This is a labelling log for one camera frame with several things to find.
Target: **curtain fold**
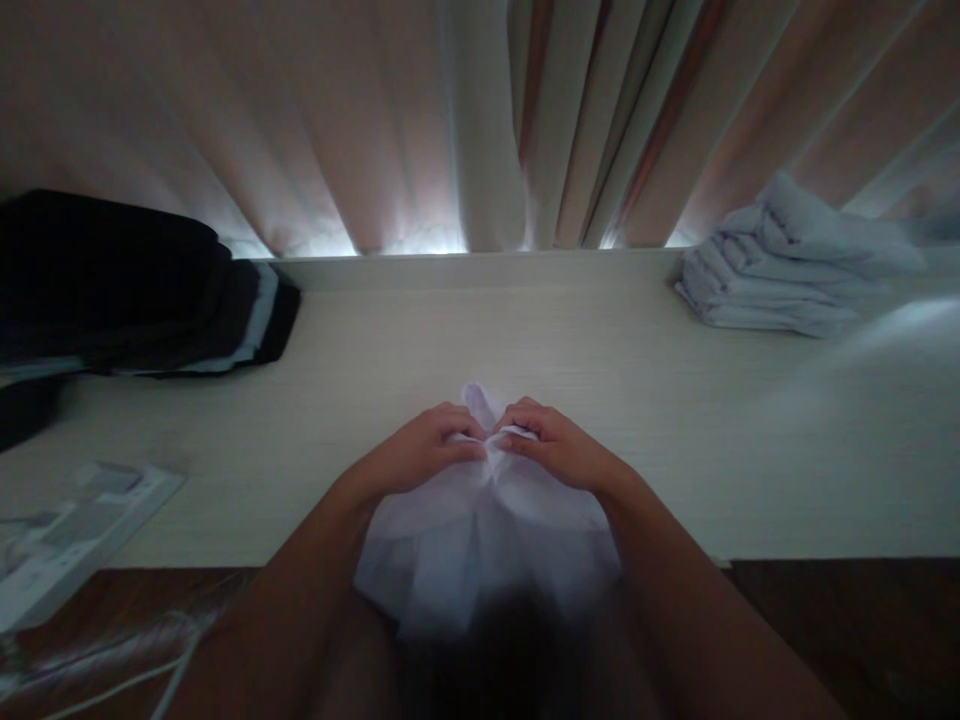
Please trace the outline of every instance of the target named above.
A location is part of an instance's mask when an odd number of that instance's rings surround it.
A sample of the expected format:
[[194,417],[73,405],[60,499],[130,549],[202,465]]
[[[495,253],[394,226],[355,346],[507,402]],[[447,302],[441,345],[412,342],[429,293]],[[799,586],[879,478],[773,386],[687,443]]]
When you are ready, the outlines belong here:
[[663,245],[796,6],[787,0],[737,0],[716,31],[705,36],[709,47],[683,93],[676,122],[659,155],[651,159],[642,188],[621,210],[617,244]]
[[11,0],[4,19],[0,191],[186,215],[236,256],[695,242],[780,168],[871,217],[960,205],[953,0]]
[[645,6],[646,0],[611,0],[601,15],[560,202],[554,238],[557,247],[580,245]]
[[553,0],[525,157],[530,247],[553,247],[600,0]]
[[[689,194],[677,233],[703,239],[779,168],[838,207],[881,216],[922,182],[923,168],[956,167],[949,124],[936,128],[960,99],[947,80],[960,70],[958,10],[949,0],[801,2]],[[912,168],[909,180],[898,164]],[[885,199],[871,199],[871,186]],[[652,240],[666,240],[662,229]]]
[[696,27],[702,6],[703,0],[684,0],[674,2],[670,9],[650,68],[639,88],[630,119],[624,129],[623,138],[598,195],[582,243],[585,248],[598,248],[602,241],[612,241],[611,226],[629,191],[630,181],[643,157],[673,77],[683,60],[687,40]]

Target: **stack of folded towels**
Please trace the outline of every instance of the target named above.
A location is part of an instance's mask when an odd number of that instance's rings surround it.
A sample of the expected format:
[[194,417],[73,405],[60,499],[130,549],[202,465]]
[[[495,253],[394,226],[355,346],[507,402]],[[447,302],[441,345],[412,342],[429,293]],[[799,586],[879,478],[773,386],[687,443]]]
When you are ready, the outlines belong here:
[[169,213],[48,190],[0,206],[0,376],[220,375],[277,360],[300,292]]
[[882,278],[925,269],[896,223],[839,213],[778,173],[687,251],[674,288],[708,325],[831,337],[889,292]]

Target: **desk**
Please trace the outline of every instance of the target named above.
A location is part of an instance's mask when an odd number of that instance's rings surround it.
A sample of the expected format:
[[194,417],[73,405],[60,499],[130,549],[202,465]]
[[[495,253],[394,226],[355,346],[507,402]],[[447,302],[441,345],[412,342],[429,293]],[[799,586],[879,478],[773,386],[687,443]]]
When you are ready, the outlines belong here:
[[960,262],[835,340],[703,326],[669,250],[278,263],[284,357],[219,379],[90,378],[0,454],[4,515],[91,459],[186,485],[112,563],[259,565],[336,476],[468,380],[554,405],[640,470],[711,554],[960,554]]

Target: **wooden floor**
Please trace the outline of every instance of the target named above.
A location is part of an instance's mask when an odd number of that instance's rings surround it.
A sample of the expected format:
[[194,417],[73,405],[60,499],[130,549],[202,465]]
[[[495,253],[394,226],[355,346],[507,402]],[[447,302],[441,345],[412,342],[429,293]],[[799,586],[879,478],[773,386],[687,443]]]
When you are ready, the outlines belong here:
[[[176,658],[255,569],[105,570],[19,637],[32,682],[3,718],[38,718]],[[852,718],[960,717],[960,560],[734,563],[728,577]],[[5,666],[0,683],[15,668]],[[74,717],[149,717],[159,676]],[[0,694],[4,692],[0,684]]]

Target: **finger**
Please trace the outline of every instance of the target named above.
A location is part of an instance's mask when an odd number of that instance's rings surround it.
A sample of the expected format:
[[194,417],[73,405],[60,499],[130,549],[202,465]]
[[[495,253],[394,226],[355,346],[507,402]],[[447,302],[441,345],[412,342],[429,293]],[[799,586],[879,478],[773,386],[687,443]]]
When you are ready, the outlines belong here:
[[440,449],[440,457],[443,466],[447,467],[457,462],[470,462],[473,460],[483,460],[487,457],[487,451],[479,443],[457,443]]
[[466,405],[454,405],[451,402],[443,402],[437,405],[435,408],[431,408],[434,412],[457,412],[461,415],[470,414],[469,408]]
[[520,405],[519,403],[510,405],[503,417],[500,418],[496,428],[494,428],[494,432],[500,432],[507,425],[519,425],[528,430],[540,432],[543,429],[543,410],[544,408],[533,405]]
[[514,455],[523,455],[537,462],[541,462],[546,457],[546,445],[519,435],[504,435],[497,444],[501,450]]
[[469,414],[446,412],[437,421],[437,429],[440,431],[441,438],[459,432],[481,442],[487,439],[487,434],[480,427],[480,423]]

